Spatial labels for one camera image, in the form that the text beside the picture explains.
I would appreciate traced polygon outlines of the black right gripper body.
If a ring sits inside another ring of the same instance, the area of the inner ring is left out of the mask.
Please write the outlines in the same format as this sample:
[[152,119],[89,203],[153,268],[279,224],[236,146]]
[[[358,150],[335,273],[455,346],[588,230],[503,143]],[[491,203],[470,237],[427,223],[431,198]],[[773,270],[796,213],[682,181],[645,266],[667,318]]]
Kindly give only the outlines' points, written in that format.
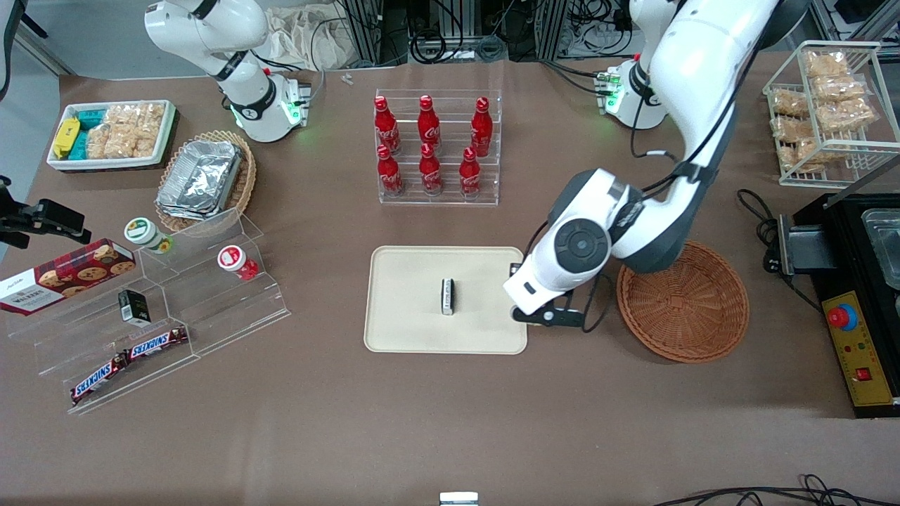
[[1,241],[16,249],[27,249],[31,237],[27,234],[33,228],[29,206],[14,200],[8,187],[9,177],[1,176]]

